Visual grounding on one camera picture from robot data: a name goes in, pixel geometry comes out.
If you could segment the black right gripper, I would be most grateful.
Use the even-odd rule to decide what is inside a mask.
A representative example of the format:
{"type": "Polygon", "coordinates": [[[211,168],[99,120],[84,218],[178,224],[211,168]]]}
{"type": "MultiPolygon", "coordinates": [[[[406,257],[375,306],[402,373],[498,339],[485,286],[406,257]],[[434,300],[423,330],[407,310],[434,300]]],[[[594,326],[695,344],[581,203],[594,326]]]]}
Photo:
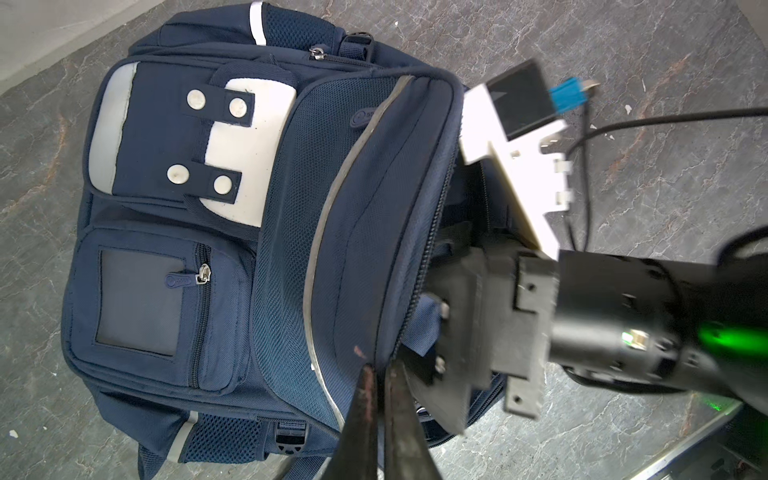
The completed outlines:
{"type": "Polygon", "coordinates": [[[504,392],[503,409],[537,419],[558,292],[558,265],[504,234],[465,221],[437,235],[424,287],[440,330],[432,353],[403,351],[411,391],[448,433],[470,423],[475,391],[504,392]]]}

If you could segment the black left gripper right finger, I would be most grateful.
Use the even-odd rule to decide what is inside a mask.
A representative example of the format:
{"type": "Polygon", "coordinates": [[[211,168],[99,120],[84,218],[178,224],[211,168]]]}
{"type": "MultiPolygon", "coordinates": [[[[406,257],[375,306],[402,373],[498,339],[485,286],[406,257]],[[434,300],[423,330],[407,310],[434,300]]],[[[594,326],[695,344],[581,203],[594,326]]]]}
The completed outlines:
{"type": "Polygon", "coordinates": [[[384,384],[384,474],[394,480],[442,478],[417,418],[405,365],[393,361],[384,384]]]}

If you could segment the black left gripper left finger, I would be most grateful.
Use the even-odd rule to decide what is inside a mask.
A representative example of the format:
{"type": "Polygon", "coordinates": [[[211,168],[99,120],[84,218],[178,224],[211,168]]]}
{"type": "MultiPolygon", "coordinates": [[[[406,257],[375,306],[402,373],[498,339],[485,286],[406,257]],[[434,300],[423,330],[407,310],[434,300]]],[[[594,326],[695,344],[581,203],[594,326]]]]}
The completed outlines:
{"type": "Polygon", "coordinates": [[[378,391],[375,369],[362,367],[337,449],[322,480],[377,479],[378,391]]]}

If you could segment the navy blue student backpack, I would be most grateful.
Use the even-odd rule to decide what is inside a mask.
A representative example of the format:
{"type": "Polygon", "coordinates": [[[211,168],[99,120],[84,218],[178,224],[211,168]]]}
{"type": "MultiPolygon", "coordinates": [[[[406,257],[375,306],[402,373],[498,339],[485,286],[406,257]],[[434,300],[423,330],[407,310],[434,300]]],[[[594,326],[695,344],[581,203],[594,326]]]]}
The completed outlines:
{"type": "Polygon", "coordinates": [[[178,13],[108,71],[61,339],[141,478],[292,455],[310,479],[361,368],[432,351],[427,270],[482,207],[464,93],[261,1],[178,13]]]}

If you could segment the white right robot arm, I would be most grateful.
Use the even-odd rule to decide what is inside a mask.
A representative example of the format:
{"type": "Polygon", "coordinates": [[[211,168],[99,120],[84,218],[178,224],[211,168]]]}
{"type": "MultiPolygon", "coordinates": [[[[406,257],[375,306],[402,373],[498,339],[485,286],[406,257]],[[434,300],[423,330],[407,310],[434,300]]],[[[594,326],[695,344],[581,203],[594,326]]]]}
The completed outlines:
{"type": "Polygon", "coordinates": [[[495,402],[540,416],[549,364],[621,394],[699,391],[767,408],[767,258],[729,242],[713,265],[560,251],[447,229],[427,266],[437,336],[397,357],[417,407],[460,435],[495,402]]]}

